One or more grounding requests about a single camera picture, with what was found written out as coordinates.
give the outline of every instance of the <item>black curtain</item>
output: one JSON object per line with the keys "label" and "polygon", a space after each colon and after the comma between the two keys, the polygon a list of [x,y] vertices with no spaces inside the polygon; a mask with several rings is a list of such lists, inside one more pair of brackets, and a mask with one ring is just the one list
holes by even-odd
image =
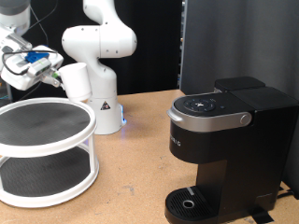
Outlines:
{"label": "black curtain", "polygon": [[[52,11],[55,3],[55,0],[32,0],[31,6],[42,19]],[[63,55],[63,65],[75,62],[62,48],[64,30],[78,25],[98,25],[87,18],[82,5],[82,0],[59,0],[56,11],[41,23],[48,34],[50,48]],[[132,56],[101,59],[101,63],[111,67],[118,76],[118,94],[175,89],[178,84],[181,0],[115,0],[115,6],[121,20],[135,31],[138,40]],[[33,15],[31,21],[32,24],[36,22]],[[46,44],[39,25],[23,38],[34,46]],[[14,100],[26,92],[13,89]],[[63,90],[42,84],[30,98],[45,96],[66,97]]]}
{"label": "black curtain", "polygon": [[[247,76],[299,99],[299,1],[187,3],[181,80],[186,94],[213,91],[219,78]],[[283,177],[297,194],[298,136],[299,127]]]}

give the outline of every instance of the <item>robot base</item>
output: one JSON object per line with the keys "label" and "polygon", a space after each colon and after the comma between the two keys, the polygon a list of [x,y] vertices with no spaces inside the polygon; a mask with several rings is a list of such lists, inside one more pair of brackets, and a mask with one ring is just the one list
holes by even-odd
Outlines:
{"label": "robot base", "polygon": [[115,133],[125,125],[122,106],[118,103],[117,96],[106,99],[90,98],[88,105],[93,109],[97,120],[95,134]]}

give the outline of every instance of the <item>table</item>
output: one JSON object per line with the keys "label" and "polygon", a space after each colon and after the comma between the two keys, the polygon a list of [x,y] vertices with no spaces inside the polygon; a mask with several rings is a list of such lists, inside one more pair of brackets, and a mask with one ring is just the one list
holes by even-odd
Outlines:
{"label": "table", "polygon": [[[117,133],[96,135],[99,176],[77,198],[49,208],[22,209],[0,203],[0,224],[106,223],[167,224],[164,200],[175,189],[195,184],[197,165],[180,161],[168,149],[166,110],[181,91],[119,96],[127,124]],[[279,224],[294,224],[299,202],[279,199],[269,214]],[[251,217],[235,224],[254,223]]]}

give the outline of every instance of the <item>white rack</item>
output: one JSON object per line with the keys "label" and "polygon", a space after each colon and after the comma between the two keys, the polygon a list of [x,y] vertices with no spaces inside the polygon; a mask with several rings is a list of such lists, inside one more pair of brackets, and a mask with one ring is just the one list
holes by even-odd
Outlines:
{"label": "white rack", "polygon": [[[0,200],[4,203],[11,204],[13,206],[18,207],[46,207],[52,206],[58,203],[66,202],[70,199],[75,198],[79,194],[81,194],[84,190],[86,190],[96,179],[99,172],[99,162],[94,152],[94,140],[93,133],[96,128],[96,119],[93,110],[83,103],[72,103],[64,98],[39,98],[21,101],[15,104],[7,105],[0,108],[0,116],[4,113],[9,113],[10,110],[15,108],[25,106],[25,105],[33,105],[33,104],[41,104],[41,103],[55,103],[55,104],[69,104],[73,106],[77,106],[83,109],[90,117],[90,122],[87,127],[80,131],[79,133],[70,136],[64,140],[49,143],[40,146],[9,146],[2,144],[0,142],[0,155],[3,157],[0,159]],[[86,146],[83,142],[88,139],[88,146]],[[1,179],[1,167],[10,159],[10,158],[38,158],[38,157],[46,157],[49,155],[61,153],[67,150],[72,150],[73,147],[79,147],[80,149],[89,153],[89,164],[90,164],[90,173],[86,176],[84,180],[82,180],[76,186],[67,189],[62,192],[58,192],[52,195],[47,195],[43,197],[23,197],[19,195],[14,195],[9,192],[6,192],[3,188],[3,183]]]}

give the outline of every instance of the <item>black backdrop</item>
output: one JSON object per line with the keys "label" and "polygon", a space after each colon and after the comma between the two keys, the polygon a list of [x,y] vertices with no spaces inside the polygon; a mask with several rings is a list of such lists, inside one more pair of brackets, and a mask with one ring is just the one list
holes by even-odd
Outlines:
{"label": "black backdrop", "polygon": [[[97,24],[85,16],[82,2],[59,0],[56,11],[41,23],[49,36],[50,48],[63,55],[63,65],[75,62],[62,48],[64,30],[72,26]],[[31,6],[37,17],[42,19],[52,11],[55,3],[55,0],[32,0]],[[134,55],[101,59],[101,63],[111,67],[118,76],[118,95],[175,89],[178,82],[181,0],[115,0],[115,6],[121,20],[135,31],[138,40]],[[34,24],[36,20],[33,15],[31,17]],[[34,46],[46,44],[39,25],[23,38]],[[17,101],[26,92],[13,89],[14,100]],[[42,84],[29,98],[47,96],[65,97],[65,93],[61,88]]]}

